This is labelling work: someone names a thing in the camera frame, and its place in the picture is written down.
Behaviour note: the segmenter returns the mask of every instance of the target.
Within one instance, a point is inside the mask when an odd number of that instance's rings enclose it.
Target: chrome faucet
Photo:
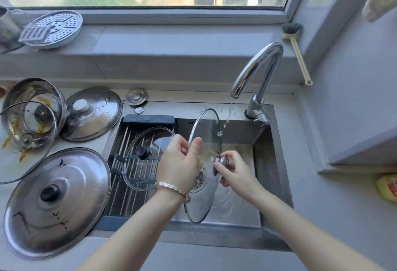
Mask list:
[[[239,98],[251,77],[257,72],[257,69],[270,59],[259,90],[251,98],[248,109],[245,111],[245,117],[253,119],[254,123],[258,124],[260,127],[269,125],[271,122],[269,116],[263,110],[263,96],[270,86],[271,79],[281,62],[283,52],[283,45],[278,42],[270,43],[263,47],[244,67],[230,91],[231,97]]]

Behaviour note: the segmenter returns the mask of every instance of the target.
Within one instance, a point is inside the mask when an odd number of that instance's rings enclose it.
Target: silver bracelet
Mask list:
[[[186,194],[185,192],[181,191],[181,190],[180,190],[179,188],[177,188],[175,185],[172,185],[172,184],[169,184],[169,183],[165,183],[165,182],[157,181],[157,182],[156,182],[156,186],[164,186],[164,187],[167,187],[167,188],[171,188],[171,189],[175,190],[176,192],[182,194],[183,196],[185,196],[185,203],[189,203],[190,200],[191,200],[191,198],[190,198],[190,196],[189,196],[188,194]]]

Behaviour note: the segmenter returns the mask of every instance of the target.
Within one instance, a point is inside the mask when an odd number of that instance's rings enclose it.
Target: scrub brush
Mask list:
[[[300,69],[303,74],[303,77],[305,78],[306,85],[308,85],[308,86],[312,85],[313,81],[310,78],[309,72],[307,71],[305,61],[303,60],[302,53],[300,52],[300,49],[299,49],[299,46],[297,43],[297,32],[300,29],[302,29],[302,24],[287,23],[287,24],[282,24],[281,28],[283,29],[283,38],[289,39],[291,41],[292,48],[294,49]]]

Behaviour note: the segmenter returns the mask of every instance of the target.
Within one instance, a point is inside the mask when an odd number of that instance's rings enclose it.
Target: countertop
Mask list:
[[[62,90],[65,96],[77,90]],[[123,98],[126,90],[116,90]],[[227,93],[148,91],[151,101],[230,103]],[[250,94],[238,103],[248,103]],[[295,99],[291,94],[266,94],[273,104],[295,210],[320,228],[388,270],[395,269],[396,206],[377,193],[365,175],[319,175],[315,172]],[[57,141],[52,152],[65,147],[89,147],[106,156],[109,133],[81,144]],[[16,183],[0,186],[0,214]],[[50,259],[30,261],[12,252],[0,234],[0,270],[73,270],[107,238],[85,237]],[[142,270],[306,270],[294,253],[158,242]]]

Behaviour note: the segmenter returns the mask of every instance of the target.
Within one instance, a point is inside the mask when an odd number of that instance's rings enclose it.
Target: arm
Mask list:
[[[216,169],[222,175],[220,183],[231,186],[240,197],[261,211],[307,269],[385,271],[265,190],[236,151],[224,152],[222,156],[231,157],[234,165],[231,165],[230,171],[221,163],[215,163]]]
[[[188,143],[175,135],[161,157],[157,180],[177,186],[187,194],[195,184],[201,138]],[[155,195],[143,205],[112,237],[77,270],[139,270],[166,224],[183,203],[184,196],[170,188],[158,186]]]

